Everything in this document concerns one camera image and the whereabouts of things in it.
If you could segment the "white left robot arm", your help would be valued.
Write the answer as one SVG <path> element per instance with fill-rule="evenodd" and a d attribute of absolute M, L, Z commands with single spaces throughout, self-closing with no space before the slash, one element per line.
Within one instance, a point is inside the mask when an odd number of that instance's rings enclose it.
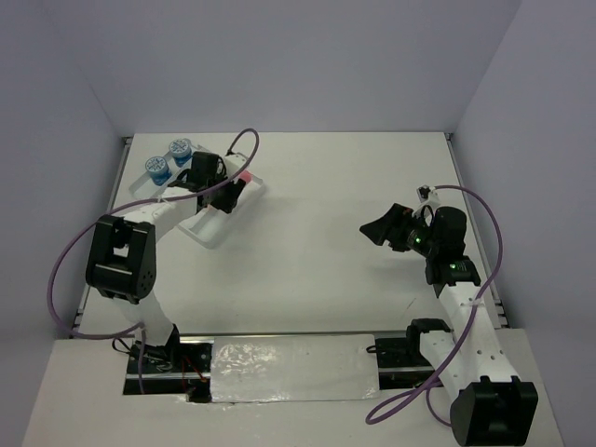
<path fill-rule="evenodd" d="M 156 295 L 156 244 L 183 221 L 213 207 L 230 213 L 249 182 L 246 158 L 196 151 L 191 165 L 165 187 L 155 202 L 123 216 L 104 215 L 95 224 L 86 282 L 113 301 L 131 324 L 142 324 L 138 341 L 151 348 L 149 360 L 169 372 L 183 358 L 177 329 Z"/>

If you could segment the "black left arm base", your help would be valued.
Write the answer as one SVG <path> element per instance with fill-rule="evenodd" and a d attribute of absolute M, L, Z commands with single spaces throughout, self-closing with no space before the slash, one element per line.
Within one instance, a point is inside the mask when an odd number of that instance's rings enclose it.
<path fill-rule="evenodd" d="M 162 346 L 141 348 L 115 338 L 111 348 L 127 356 L 125 396 L 180 395 L 191 403 L 210 403 L 213 342 L 185 343 L 174 331 Z"/>

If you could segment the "blue slime jar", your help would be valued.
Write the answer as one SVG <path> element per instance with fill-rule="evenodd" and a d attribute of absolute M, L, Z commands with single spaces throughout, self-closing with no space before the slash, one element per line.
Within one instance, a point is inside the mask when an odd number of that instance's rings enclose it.
<path fill-rule="evenodd" d="M 171 155 L 175 165 L 178 168 L 181 168 L 192 158 L 193 145 L 191 141 L 186 138 L 173 140 L 169 144 L 169 154 Z"/>
<path fill-rule="evenodd" d="M 164 184 L 171 176 L 169 162 L 163 156 L 152 156 L 148 158 L 144 167 L 151 181 L 157 186 Z"/>

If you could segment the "pink capped bottle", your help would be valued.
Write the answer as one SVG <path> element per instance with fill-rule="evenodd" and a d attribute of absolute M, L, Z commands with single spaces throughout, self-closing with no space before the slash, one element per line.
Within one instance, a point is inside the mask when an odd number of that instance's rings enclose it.
<path fill-rule="evenodd" d="M 237 176 L 237 180 L 239 182 L 250 183 L 252 181 L 252 175 L 247 170 L 244 170 Z"/>

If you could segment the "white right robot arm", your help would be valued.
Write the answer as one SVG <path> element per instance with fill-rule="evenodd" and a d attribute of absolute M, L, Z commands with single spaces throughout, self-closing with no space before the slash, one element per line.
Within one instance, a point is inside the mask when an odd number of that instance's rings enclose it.
<path fill-rule="evenodd" d="M 434 372 L 422 384 L 440 384 L 451 404 L 449 425 L 461 446 L 523 446 L 538 403 L 535 385 L 521 379 L 501 346 L 482 295 L 484 288 L 466 254 L 466 214 L 428 204 L 418 210 L 394 204 L 362 225 L 374 245 L 414 251 L 426 261 L 427 284 L 446 319 L 418 318 L 406 330 L 405 354 Z"/>

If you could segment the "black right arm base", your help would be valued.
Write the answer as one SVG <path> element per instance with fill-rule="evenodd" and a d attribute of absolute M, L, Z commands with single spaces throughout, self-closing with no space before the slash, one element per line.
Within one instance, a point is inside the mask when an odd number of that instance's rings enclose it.
<path fill-rule="evenodd" d="M 418 387 L 434 372 L 426 359 L 411 350 L 405 335 L 374 336 L 373 344 L 366 347 L 366 352 L 376 357 L 381 390 Z"/>

